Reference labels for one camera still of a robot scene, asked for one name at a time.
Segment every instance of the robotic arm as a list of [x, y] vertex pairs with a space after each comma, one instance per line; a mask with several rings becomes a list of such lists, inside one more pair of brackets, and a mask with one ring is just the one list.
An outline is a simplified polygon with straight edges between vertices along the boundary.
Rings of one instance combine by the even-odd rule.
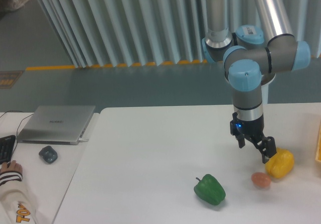
[[306, 42], [296, 41], [282, 0], [255, 0], [255, 3], [263, 31], [245, 25], [230, 33], [227, 0], [206, 0], [208, 30], [203, 49], [209, 62], [224, 62], [234, 105], [231, 134], [240, 148], [245, 146], [245, 139], [253, 143], [266, 163], [276, 153], [276, 147], [274, 138], [263, 134], [261, 85], [277, 72], [306, 68], [310, 49]]

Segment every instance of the black cable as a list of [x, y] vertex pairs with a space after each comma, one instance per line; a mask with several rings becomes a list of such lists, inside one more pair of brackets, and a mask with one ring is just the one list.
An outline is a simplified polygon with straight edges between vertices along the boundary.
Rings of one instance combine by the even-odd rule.
[[21, 125], [22, 121], [25, 120], [26, 118], [29, 118], [29, 117], [32, 116], [32, 115], [34, 115], [34, 114], [31, 114], [31, 115], [23, 118], [23, 119], [20, 121], [20, 124], [19, 124], [19, 126], [18, 126], [18, 128], [17, 128], [17, 132], [16, 132], [16, 141], [17, 141], [17, 143], [16, 143], [16, 146], [15, 146], [14, 150], [12, 151], [11, 156], [14, 155], [14, 152], [15, 152], [15, 150], [16, 150], [16, 148], [17, 148], [17, 145], [18, 145], [18, 130], [19, 130], [19, 128], [20, 128], [20, 125]]

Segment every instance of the white desk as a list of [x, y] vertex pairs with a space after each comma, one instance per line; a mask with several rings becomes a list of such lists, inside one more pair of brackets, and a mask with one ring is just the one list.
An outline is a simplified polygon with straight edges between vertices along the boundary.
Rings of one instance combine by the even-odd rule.
[[[0, 137], [16, 135], [20, 121], [30, 114], [5, 114], [0, 118]], [[84, 133], [84, 139], [91, 136], [98, 117], [99, 114], [94, 114]], [[28, 119], [22, 122], [19, 131]], [[47, 145], [18, 143], [12, 159], [23, 166], [24, 181], [36, 204], [39, 223], [50, 224], [54, 221], [86, 145], [87, 143], [79, 143], [76, 146], [52, 145], [58, 153], [58, 159], [49, 165], [38, 154]]]
[[[104, 109], [55, 223], [320, 223], [321, 168], [314, 162], [321, 103], [264, 106], [265, 131], [295, 156], [292, 172], [258, 189], [264, 171], [250, 143], [230, 135], [233, 108]], [[194, 191], [210, 173], [226, 191], [217, 207]]]

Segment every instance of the yellow bell pepper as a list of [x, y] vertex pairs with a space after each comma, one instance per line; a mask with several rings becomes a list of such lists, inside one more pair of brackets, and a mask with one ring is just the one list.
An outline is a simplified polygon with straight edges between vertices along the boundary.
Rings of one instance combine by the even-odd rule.
[[293, 166], [293, 154], [286, 149], [276, 148], [276, 154], [265, 164], [265, 170], [274, 178], [282, 178], [292, 170]]

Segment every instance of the silver laptop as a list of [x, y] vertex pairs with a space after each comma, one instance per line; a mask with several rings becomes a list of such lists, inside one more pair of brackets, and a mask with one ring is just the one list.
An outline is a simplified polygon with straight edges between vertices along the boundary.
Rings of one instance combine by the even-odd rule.
[[39, 106], [18, 135], [18, 142], [77, 145], [95, 106]]

